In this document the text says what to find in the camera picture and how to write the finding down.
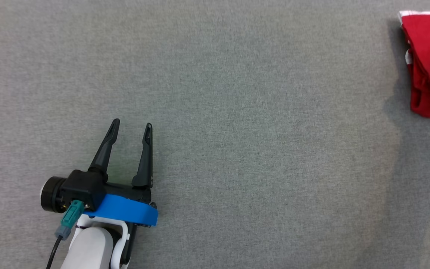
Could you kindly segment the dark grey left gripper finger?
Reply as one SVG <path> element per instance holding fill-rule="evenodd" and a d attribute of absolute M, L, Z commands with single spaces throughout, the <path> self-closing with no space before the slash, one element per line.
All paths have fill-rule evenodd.
<path fill-rule="evenodd" d="M 134 188 L 152 188 L 153 186 L 153 126 L 146 124 L 142 138 L 142 153 L 136 176 L 131 185 Z"/>
<path fill-rule="evenodd" d="M 104 136 L 103 141 L 101 142 L 100 147 L 97 150 L 97 153 L 94 155 L 94 158 L 89 166 L 88 171 L 98 172 L 104 178 L 109 177 L 107 174 L 107 169 L 109 167 L 112 146 L 114 145 L 114 143 L 116 143 L 118 137 L 118 130 L 120 124 L 121 121 L 119 118 L 116 118 L 112 121 L 106 135 Z"/>

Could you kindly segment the black left gripper body blue band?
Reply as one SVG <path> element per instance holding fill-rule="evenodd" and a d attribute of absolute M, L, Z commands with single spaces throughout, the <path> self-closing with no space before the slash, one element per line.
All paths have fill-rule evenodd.
<path fill-rule="evenodd" d="M 152 202 L 150 186 L 133 187 L 107 183 L 106 196 L 99 208 L 84 211 L 90 217 L 102 217 L 152 227 L 157 225 L 159 212 Z"/>

